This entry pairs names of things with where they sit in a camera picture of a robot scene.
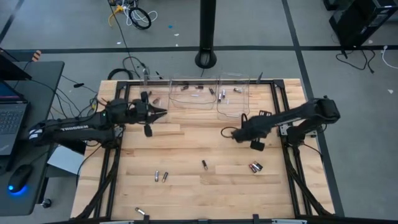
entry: pole base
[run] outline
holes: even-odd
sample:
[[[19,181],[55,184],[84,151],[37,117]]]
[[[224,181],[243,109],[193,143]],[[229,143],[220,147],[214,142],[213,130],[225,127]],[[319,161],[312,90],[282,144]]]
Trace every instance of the pole base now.
[[[213,50],[200,49],[195,57],[195,63],[200,68],[212,68],[216,62],[217,57]]]

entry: metal bracket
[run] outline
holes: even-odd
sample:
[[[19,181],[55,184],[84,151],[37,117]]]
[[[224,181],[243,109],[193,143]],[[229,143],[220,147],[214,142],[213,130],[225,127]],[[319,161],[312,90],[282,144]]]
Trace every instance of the metal bracket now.
[[[272,220],[274,224],[307,224],[306,220],[283,220],[283,219],[274,219]]]

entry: transparent container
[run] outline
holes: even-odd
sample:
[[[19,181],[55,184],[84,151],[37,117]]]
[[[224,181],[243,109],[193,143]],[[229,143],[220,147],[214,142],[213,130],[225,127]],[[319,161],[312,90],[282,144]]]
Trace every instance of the transparent container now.
[[[170,81],[170,101],[178,108],[211,110],[217,101],[217,83],[217,77],[174,75]]]
[[[250,78],[242,74],[224,73],[220,76],[218,83],[217,118],[240,121],[243,113],[250,113]]]
[[[156,108],[169,110],[169,90],[170,80],[165,79],[163,76],[151,75],[148,79],[140,80],[139,94],[143,91],[148,92],[148,101]],[[155,123],[167,123],[168,121],[169,116],[165,115],[155,121]]]

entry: black pole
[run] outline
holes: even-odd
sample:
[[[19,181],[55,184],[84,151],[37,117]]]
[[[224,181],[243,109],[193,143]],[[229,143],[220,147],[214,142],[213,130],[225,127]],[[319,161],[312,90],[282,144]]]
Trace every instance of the black pole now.
[[[211,68],[217,62],[213,46],[216,3],[216,0],[200,1],[200,46],[195,57],[195,63],[200,68]]]

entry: wooden table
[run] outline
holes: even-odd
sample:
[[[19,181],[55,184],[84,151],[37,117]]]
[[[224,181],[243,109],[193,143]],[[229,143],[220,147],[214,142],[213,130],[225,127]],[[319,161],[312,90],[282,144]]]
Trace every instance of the wooden table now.
[[[304,103],[300,80],[284,81],[290,107]],[[116,81],[102,81],[98,99],[112,100],[115,88]],[[158,94],[169,92],[166,86],[151,88]],[[139,91],[139,86],[132,89],[130,100],[138,98]],[[251,85],[249,97],[249,116],[257,115],[259,110],[275,113],[271,88]],[[265,150],[259,152],[249,148],[250,142],[238,144],[220,135],[223,127],[240,126],[240,122],[219,120],[216,105],[212,110],[195,110],[169,103],[169,114],[162,122],[166,123],[152,125],[154,136],[151,138],[144,136],[141,125],[127,126],[112,220],[141,220],[142,215],[134,210],[136,207],[143,209],[152,220],[249,219],[254,213],[260,218],[294,217],[276,128],[263,140]],[[315,139],[307,138],[305,142],[317,148]],[[89,147],[85,156],[94,149]],[[305,146],[301,146],[300,151],[308,188],[333,213],[319,154]],[[97,191],[103,156],[104,151],[99,150],[83,166],[71,217],[78,215]],[[206,160],[208,170],[203,168],[202,160]],[[253,161],[262,164],[261,172],[252,173],[248,164]],[[166,182],[155,182],[156,170],[160,172],[160,179],[164,172],[169,173]],[[296,189],[303,212],[302,194],[297,186]],[[102,215],[107,195],[104,194]]]

